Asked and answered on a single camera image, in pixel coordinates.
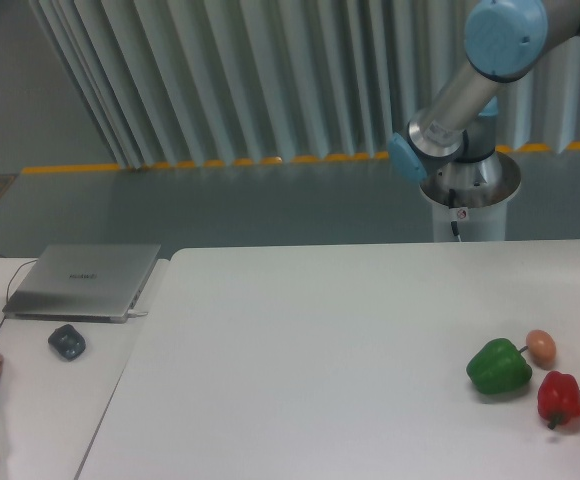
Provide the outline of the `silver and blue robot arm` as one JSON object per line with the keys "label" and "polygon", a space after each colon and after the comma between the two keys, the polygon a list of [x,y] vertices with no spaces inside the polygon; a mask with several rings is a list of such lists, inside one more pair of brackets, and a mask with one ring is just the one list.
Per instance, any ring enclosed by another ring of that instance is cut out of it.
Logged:
{"label": "silver and blue robot arm", "polygon": [[464,27],[466,60],[431,105],[387,144],[392,166],[420,183],[467,156],[468,127],[501,86],[523,78],[538,61],[580,37],[580,1],[480,1]]}

